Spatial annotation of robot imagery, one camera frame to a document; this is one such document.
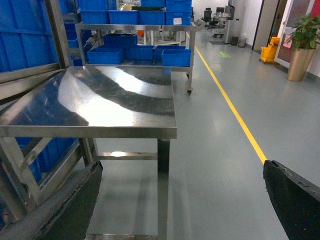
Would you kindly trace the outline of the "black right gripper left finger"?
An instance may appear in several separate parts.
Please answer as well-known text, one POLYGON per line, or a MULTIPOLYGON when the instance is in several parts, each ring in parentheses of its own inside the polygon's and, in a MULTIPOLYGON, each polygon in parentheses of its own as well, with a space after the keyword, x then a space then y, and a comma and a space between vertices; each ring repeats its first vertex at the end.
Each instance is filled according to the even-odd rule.
POLYGON ((2 240, 83 240, 102 181, 96 161, 74 176, 27 216, 1 231, 2 240))

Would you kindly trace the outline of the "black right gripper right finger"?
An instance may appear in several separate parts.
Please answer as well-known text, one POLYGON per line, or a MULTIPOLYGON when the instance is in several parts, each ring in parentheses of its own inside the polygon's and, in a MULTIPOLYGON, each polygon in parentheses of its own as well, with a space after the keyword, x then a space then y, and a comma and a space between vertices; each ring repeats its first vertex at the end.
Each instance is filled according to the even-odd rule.
POLYGON ((320 188, 275 160, 263 164, 275 213, 290 240, 320 238, 320 188))

